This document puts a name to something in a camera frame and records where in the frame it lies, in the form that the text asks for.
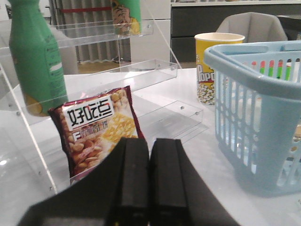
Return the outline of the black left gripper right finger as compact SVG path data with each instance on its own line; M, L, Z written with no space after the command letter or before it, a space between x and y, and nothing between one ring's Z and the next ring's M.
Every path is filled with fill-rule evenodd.
M237 226L189 160L181 140L158 138L150 157L152 226Z

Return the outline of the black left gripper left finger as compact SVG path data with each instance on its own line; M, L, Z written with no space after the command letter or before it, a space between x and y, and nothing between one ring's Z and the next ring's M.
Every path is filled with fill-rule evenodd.
M146 226L149 151L144 139L122 138L87 176L32 205L20 226Z

